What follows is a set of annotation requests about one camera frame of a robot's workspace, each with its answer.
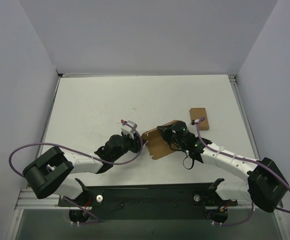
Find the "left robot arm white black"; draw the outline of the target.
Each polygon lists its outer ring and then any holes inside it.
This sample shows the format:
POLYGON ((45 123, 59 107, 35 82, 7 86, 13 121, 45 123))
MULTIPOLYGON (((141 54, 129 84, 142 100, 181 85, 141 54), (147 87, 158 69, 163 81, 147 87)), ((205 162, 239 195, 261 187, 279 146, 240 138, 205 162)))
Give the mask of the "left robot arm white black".
POLYGON ((22 174, 38 199, 57 194, 81 206, 86 203, 90 194, 83 182, 70 177, 70 174, 102 174, 117 165, 116 161, 126 153, 140 154, 145 143, 146 140, 136 133, 133 137, 128 134, 112 135, 105 145, 95 152, 100 160, 80 154, 64 153, 60 147, 54 146, 25 167, 22 174))

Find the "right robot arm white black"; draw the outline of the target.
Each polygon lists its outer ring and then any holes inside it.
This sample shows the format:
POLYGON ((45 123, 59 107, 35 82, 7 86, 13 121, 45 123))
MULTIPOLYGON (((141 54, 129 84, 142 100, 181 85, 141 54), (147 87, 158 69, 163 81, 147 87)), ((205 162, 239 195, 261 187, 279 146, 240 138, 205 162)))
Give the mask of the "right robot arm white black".
POLYGON ((269 158, 247 161, 210 140, 198 138, 183 121, 158 126, 157 130, 168 146, 175 146, 193 162, 216 166, 242 179, 241 183, 223 180, 218 184, 215 192, 223 201, 249 201, 271 213, 287 192, 278 180, 284 176, 269 158))

